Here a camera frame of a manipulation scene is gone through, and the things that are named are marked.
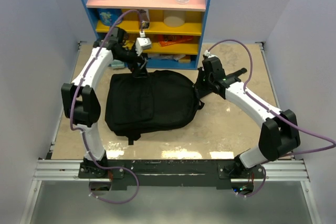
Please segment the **black backpack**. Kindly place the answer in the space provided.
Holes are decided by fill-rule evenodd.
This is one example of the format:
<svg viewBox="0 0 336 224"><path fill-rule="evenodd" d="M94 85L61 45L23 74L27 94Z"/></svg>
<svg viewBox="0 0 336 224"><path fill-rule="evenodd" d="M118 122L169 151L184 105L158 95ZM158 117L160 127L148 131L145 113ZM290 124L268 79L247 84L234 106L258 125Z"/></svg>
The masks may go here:
<svg viewBox="0 0 336 224"><path fill-rule="evenodd" d="M202 71L196 83L170 70L156 70L141 78L114 74L104 120L117 136L127 137L130 145L144 133L182 128L204 107L202 97L211 93L203 86L203 78Z"/></svg>

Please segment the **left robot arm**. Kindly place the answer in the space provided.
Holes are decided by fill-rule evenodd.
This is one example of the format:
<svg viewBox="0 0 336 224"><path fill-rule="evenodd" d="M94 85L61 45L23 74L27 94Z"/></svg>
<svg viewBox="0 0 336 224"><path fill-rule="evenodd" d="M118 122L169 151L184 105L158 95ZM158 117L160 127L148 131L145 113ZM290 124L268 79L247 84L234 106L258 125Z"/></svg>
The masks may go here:
<svg viewBox="0 0 336 224"><path fill-rule="evenodd" d="M97 178L108 174L109 165L98 129L101 106L95 93L96 86L107 66L115 59L128 64L134 77L147 75L145 66L148 59L143 53L152 47L150 38L140 30L128 50L124 48L123 35L123 29L112 27L104 40L95 41L91 56L80 74L72 83L64 83L61 87L64 114L70 120L71 130L81 133L86 149L80 171Z"/></svg>

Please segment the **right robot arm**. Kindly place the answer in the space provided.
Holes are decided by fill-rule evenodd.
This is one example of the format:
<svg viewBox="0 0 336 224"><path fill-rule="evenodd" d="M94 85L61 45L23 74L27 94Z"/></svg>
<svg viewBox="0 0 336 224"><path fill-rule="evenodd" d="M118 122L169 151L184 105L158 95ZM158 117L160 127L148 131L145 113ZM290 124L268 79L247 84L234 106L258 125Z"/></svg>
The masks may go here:
<svg viewBox="0 0 336 224"><path fill-rule="evenodd" d="M267 161L275 161L300 145L296 115L291 110L282 111L244 88L239 76L242 68L226 74L218 57L204 57L198 69L196 85L201 94L216 93L238 106L260 127L258 144L237 155L226 168L232 177L246 178L253 168Z"/></svg>

